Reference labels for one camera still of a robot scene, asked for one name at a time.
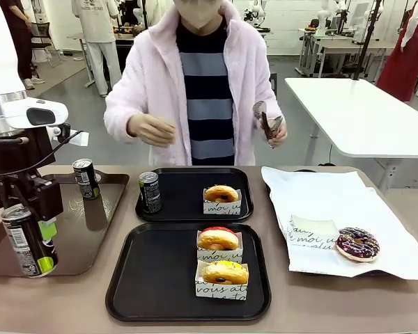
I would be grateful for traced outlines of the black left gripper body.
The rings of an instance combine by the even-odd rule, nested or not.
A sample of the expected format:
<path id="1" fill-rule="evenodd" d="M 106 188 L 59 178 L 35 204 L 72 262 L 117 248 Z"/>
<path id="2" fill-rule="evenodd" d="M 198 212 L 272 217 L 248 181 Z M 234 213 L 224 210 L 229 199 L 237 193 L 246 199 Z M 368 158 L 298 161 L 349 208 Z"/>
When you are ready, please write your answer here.
<path id="1" fill-rule="evenodd" d="M 46 129 L 25 129 L 0 137 L 0 209 L 37 198 L 45 185 L 38 168 L 55 161 Z"/>

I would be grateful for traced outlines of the person's right hand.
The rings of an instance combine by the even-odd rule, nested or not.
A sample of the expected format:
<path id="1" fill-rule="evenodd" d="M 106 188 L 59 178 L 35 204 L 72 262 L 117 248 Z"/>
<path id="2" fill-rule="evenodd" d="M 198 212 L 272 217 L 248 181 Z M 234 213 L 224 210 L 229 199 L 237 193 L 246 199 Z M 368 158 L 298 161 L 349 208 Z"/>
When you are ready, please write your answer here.
<path id="1" fill-rule="evenodd" d="M 133 115 L 127 122 L 127 133 L 144 143 L 167 148 L 175 141 L 175 127 L 150 114 Z"/>

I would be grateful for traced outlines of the person's left hand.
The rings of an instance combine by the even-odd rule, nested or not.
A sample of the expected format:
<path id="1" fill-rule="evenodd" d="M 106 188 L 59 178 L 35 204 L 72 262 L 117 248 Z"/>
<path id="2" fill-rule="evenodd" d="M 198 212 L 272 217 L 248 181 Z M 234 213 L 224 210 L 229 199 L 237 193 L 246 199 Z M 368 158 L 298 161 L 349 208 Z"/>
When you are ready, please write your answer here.
<path id="1" fill-rule="evenodd" d="M 267 135 L 268 144 L 272 149 L 278 148 L 288 136 L 286 123 L 277 122 L 275 119 L 267 119 L 267 122 L 270 128 Z"/>

